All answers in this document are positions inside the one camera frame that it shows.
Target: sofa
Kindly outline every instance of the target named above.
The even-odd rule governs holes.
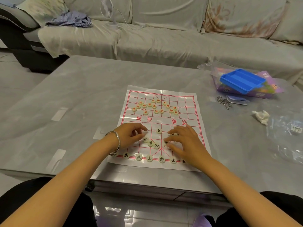
[[[41,13],[36,1],[0,4],[0,39],[32,71],[51,72],[73,55],[186,68],[218,60],[303,90],[303,0],[112,0],[118,29],[101,0],[52,0],[57,11],[86,13],[91,28],[47,27],[58,13]]]

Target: purple box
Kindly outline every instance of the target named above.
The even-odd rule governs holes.
[[[215,73],[214,73],[214,75],[212,75],[212,78],[214,80],[214,85],[218,92],[228,92],[231,94],[243,95],[240,92],[234,90],[233,88],[220,82],[220,80],[219,80],[220,78],[218,78],[218,76],[232,72],[233,70],[215,67],[213,71]],[[249,93],[247,93],[245,96],[269,99],[276,93],[284,92],[284,90],[276,84],[275,80],[269,75],[269,73],[267,71],[258,72],[256,75],[258,75],[262,78],[265,78],[266,82],[263,84],[263,87],[255,88],[252,91],[250,91]]]

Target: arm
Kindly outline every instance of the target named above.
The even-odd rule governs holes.
[[[184,161],[204,172],[222,191],[226,198],[250,227],[299,227],[289,215],[252,189],[248,184],[230,172],[223,164],[207,152],[191,126],[177,126],[168,132],[179,133],[165,141],[183,144],[183,150],[167,144]]]
[[[119,134],[120,148],[142,139],[145,134],[142,134],[141,129],[147,131],[140,123],[126,123],[117,127],[114,131]],[[118,144],[114,133],[95,142],[20,206],[0,227],[63,226],[90,177],[105,157],[116,150]]]

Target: hand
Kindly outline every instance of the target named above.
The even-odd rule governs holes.
[[[147,128],[137,122],[124,123],[118,126],[114,131],[119,135],[120,149],[126,148],[142,139],[145,136],[145,134],[142,134],[142,130],[147,131]]]
[[[175,126],[168,132],[168,134],[171,133],[178,133],[179,135],[169,136],[165,138],[164,141],[176,141],[182,143],[183,150],[170,143],[167,144],[167,146],[176,152],[177,155],[179,155],[179,157],[185,162],[201,171],[204,171],[205,167],[209,165],[213,158],[199,140],[195,130],[189,125],[186,125],[186,127]]]

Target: silver bangle bracelet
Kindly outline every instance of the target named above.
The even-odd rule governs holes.
[[[120,138],[119,138],[119,135],[118,135],[117,132],[115,132],[115,131],[109,131],[108,133],[105,134],[105,136],[107,136],[109,133],[115,133],[115,134],[116,134],[116,137],[117,137],[118,140],[119,140],[119,146],[118,146],[118,148],[117,148],[114,152],[112,152],[112,153],[109,154],[109,155],[113,156],[113,155],[115,155],[115,154],[117,153],[117,151],[119,150],[120,144],[121,144],[121,143],[120,143]]]

